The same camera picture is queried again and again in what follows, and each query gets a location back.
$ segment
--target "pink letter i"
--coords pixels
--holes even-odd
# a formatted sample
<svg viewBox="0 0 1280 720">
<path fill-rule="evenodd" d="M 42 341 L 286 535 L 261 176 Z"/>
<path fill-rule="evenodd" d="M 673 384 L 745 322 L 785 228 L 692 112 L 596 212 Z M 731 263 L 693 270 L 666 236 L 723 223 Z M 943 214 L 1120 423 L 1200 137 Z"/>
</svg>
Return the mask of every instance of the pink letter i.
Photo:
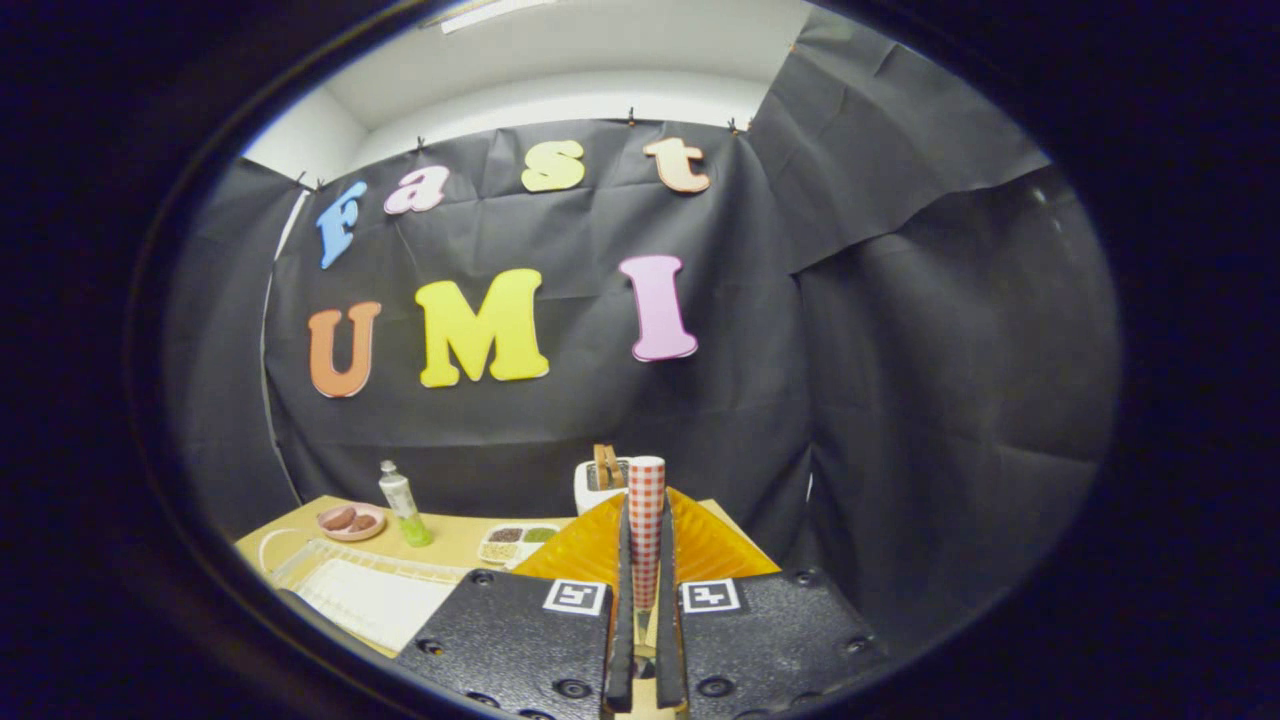
<svg viewBox="0 0 1280 720">
<path fill-rule="evenodd" d="M 682 265 L 672 255 L 627 258 L 618 265 L 636 293 L 640 340 L 631 346 L 631 355 L 641 363 L 685 357 L 698 350 L 698 338 L 685 332 L 676 300 L 676 272 Z"/>
</svg>

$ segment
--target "white wall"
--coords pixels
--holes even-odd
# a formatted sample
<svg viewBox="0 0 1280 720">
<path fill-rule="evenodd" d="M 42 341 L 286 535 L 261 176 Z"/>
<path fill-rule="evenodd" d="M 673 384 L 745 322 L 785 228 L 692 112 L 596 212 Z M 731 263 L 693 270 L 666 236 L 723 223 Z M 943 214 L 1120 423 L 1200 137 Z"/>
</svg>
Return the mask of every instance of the white wall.
<svg viewBox="0 0 1280 720">
<path fill-rule="evenodd" d="M 643 70 L 572 73 L 481 90 L 422 108 L 367 135 L 344 172 L 417 147 L 504 127 L 585 118 L 664 119 L 746 126 L 767 83 L 696 73 Z"/>
<path fill-rule="evenodd" d="M 347 174 L 367 128 L 323 86 L 284 111 L 244 150 L 260 165 L 291 178 L 306 170 L 303 184 Z"/>
</svg>

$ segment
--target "yellow letter m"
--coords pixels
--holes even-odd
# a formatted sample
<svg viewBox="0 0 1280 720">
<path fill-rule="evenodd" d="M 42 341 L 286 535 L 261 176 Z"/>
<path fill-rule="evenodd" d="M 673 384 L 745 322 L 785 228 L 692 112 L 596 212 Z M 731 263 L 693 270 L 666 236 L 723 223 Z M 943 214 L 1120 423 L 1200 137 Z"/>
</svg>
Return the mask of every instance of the yellow letter m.
<svg viewBox="0 0 1280 720">
<path fill-rule="evenodd" d="M 458 369 L 449 363 L 451 347 L 472 382 L 484 374 L 490 346 L 497 346 L 489 366 L 494 378 L 520 380 L 545 375 L 550 364 L 538 352 L 534 332 L 534 291 L 540 284 L 543 275 L 538 270 L 521 268 L 499 273 L 489 284 L 480 313 L 472 313 L 452 281 L 420 287 L 413 299 L 426 318 L 422 384 L 458 384 Z"/>
</svg>

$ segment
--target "paper cup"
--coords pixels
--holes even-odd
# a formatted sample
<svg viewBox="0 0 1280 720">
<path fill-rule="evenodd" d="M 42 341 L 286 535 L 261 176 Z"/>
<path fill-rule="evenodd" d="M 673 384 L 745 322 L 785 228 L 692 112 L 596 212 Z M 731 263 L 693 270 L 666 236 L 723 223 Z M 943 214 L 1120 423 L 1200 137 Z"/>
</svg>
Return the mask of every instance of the paper cup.
<svg viewBox="0 0 1280 720">
<path fill-rule="evenodd" d="M 631 523 L 631 584 L 635 606 L 640 612 L 653 607 L 658 587 L 659 542 L 662 539 L 662 506 L 667 497 L 667 462 L 662 457 L 631 459 L 627 477 L 628 516 Z"/>
</svg>

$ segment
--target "pink plate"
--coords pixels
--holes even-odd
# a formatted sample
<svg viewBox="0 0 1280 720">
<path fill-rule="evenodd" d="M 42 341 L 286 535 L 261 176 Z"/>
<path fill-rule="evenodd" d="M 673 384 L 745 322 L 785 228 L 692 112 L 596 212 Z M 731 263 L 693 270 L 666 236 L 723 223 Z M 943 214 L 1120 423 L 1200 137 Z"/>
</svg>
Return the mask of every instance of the pink plate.
<svg viewBox="0 0 1280 720">
<path fill-rule="evenodd" d="M 337 518 L 343 510 L 346 510 L 348 507 L 355 507 L 356 509 L 356 518 L 360 518 L 361 515 L 367 515 L 367 516 L 372 518 L 374 520 L 376 520 L 374 523 L 374 527 L 365 528 L 364 530 L 356 530 L 356 532 L 326 530 L 324 528 L 324 524 L 326 521 Z M 346 505 L 339 505 L 338 507 L 334 507 L 333 510 L 325 510 L 324 512 L 316 515 L 316 527 L 320 528 L 320 532 L 323 532 L 324 534 L 332 537 L 333 539 L 342 541 L 342 542 L 355 542 L 355 541 L 358 541 L 358 539 L 371 538 L 371 537 L 376 536 L 378 533 L 383 532 L 383 528 L 387 527 L 387 512 L 381 507 L 378 507 L 376 505 L 369 505 L 367 502 L 348 502 Z"/>
</svg>

